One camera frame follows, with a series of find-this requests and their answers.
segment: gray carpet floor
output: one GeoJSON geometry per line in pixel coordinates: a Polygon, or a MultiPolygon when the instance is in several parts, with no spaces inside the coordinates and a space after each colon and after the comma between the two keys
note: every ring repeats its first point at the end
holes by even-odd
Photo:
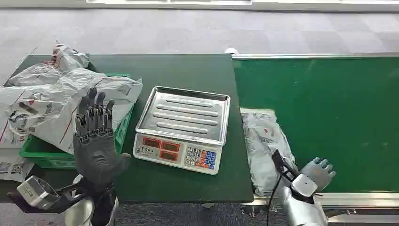
{"type": "MultiPolygon", "coordinates": [[[[204,10],[0,9],[0,82],[30,54],[50,54],[59,40],[92,54],[399,52],[399,15],[204,10]]],[[[272,225],[284,225],[282,213],[272,225]]],[[[265,225],[239,204],[123,205],[123,226],[265,225]]],[[[0,204],[1,226],[62,226],[63,216],[23,214],[0,204]]]]}

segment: electronic scale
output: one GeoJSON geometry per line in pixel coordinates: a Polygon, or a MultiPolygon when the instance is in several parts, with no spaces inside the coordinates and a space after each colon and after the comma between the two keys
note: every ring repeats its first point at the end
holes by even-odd
{"type": "Polygon", "coordinates": [[[133,155],[217,174],[229,108],[227,95],[156,86],[136,126],[133,155]]]}

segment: silver robotic hand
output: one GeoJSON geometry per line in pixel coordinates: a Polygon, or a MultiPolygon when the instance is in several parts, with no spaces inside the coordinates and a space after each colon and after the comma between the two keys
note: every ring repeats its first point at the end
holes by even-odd
{"type": "Polygon", "coordinates": [[[289,186],[282,186],[279,197],[283,210],[287,214],[290,226],[326,226],[327,217],[314,193],[322,191],[336,175],[333,166],[327,160],[315,158],[300,173],[288,167],[279,153],[273,154],[273,161],[280,173],[290,172],[293,177],[286,179],[289,186]]]}

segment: robotic hand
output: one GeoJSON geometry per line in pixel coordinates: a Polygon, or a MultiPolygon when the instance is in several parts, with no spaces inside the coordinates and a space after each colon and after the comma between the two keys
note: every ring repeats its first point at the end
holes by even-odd
{"type": "Polygon", "coordinates": [[[130,164],[130,154],[118,156],[112,130],[114,101],[103,105],[105,93],[91,88],[82,97],[76,115],[76,133],[73,140],[77,171],[98,187],[107,186],[115,175],[130,164]]]}
{"type": "Polygon", "coordinates": [[[327,160],[315,158],[299,173],[284,162],[278,151],[272,159],[276,169],[291,182],[282,186],[279,196],[290,226],[326,226],[327,217],[314,193],[322,191],[336,175],[327,160]]]}
{"type": "Polygon", "coordinates": [[[112,130],[111,100],[103,105],[105,93],[91,88],[76,115],[73,147],[80,173],[72,185],[54,190],[46,181],[31,176],[9,198],[25,213],[63,213],[67,226],[112,226],[118,198],[112,178],[130,163],[130,154],[118,155],[112,130]]]}

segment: package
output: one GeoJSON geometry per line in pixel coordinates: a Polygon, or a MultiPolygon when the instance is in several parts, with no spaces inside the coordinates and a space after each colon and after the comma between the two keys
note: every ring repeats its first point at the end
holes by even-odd
{"type": "Polygon", "coordinates": [[[273,153],[278,150],[294,169],[295,158],[273,110],[242,108],[241,117],[255,192],[266,195],[274,188],[279,175],[271,158],[273,153]]]}
{"type": "Polygon", "coordinates": [[[50,85],[31,86],[31,87],[0,87],[0,149],[16,148],[15,152],[24,144],[27,133],[14,133],[8,122],[8,115],[5,110],[20,99],[31,98],[33,94],[49,90],[50,85]]]}
{"type": "Polygon", "coordinates": [[[0,149],[0,180],[24,182],[33,165],[19,156],[16,149],[0,149]]]}
{"type": "Polygon", "coordinates": [[[57,42],[53,48],[51,60],[26,68],[19,74],[10,78],[5,86],[54,84],[59,78],[65,76],[71,70],[75,68],[86,68],[89,61],[90,56],[88,53],[79,53],[57,42]]]}
{"type": "Polygon", "coordinates": [[[129,113],[143,85],[126,77],[107,77],[84,68],[76,68],[48,89],[21,97],[6,109],[8,122],[14,134],[27,133],[73,154],[73,135],[76,131],[76,108],[91,87],[105,92],[104,104],[115,102],[112,126],[117,128],[129,113]]]}

